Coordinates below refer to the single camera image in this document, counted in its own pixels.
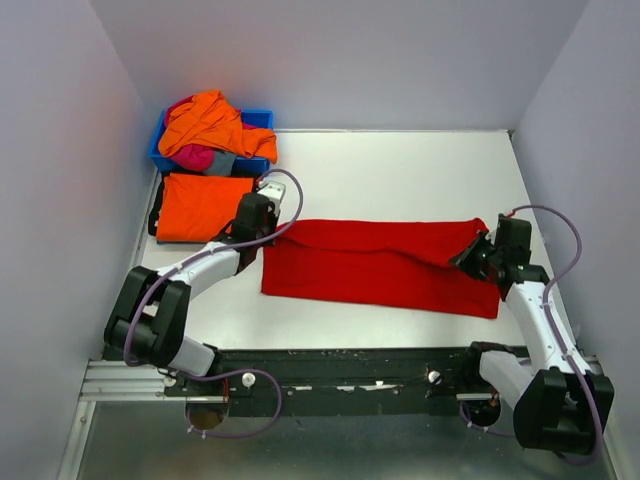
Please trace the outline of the red t shirt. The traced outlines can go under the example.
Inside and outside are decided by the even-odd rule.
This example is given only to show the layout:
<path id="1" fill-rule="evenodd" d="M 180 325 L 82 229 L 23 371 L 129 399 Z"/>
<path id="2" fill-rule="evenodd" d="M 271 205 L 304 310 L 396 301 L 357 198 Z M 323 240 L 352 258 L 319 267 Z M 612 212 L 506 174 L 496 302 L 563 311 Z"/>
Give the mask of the red t shirt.
<path id="1" fill-rule="evenodd" d="M 271 296 L 494 319 L 497 287 L 468 277 L 450 262 L 485 228 L 479 218 L 299 220 L 265 248 L 261 290 Z"/>

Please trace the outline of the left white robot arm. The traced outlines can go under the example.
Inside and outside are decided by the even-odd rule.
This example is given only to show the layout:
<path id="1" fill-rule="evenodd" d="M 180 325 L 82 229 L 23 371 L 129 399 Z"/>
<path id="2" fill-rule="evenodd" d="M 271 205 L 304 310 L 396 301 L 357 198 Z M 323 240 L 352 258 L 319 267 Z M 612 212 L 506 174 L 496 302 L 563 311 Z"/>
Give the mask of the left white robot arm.
<path id="1" fill-rule="evenodd" d="M 235 218 L 197 253 L 162 269 L 131 269 L 107 321 L 105 344 L 129 364 L 182 371 L 197 393 L 214 393 L 222 380 L 217 350 L 186 336 L 190 301 L 255 260 L 262 240 L 276 230 L 281 200 L 281 193 L 265 190 L 245 194 Z"/>

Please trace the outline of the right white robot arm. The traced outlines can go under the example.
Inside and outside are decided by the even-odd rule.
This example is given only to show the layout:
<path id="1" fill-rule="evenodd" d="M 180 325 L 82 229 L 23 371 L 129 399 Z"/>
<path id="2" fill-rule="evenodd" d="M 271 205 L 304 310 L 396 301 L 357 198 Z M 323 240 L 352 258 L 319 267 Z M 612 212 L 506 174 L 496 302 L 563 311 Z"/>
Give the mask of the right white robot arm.
<path id="1" fill-rule="evenodd" d="M 477 357 L 461 365 L 460 379 L 474 392 L 491 385 L 506 401 L 521 447 L 582 465 L 601 453 L 614 387 L 561 321 L 551 295 L 558 280 L 532 263 L 531 238 L 531 223 L 509 212 L 451 258 L 468 277 L 498 288 L 529 354 L 520 360 L 506 346 L 475 343 Z"/>

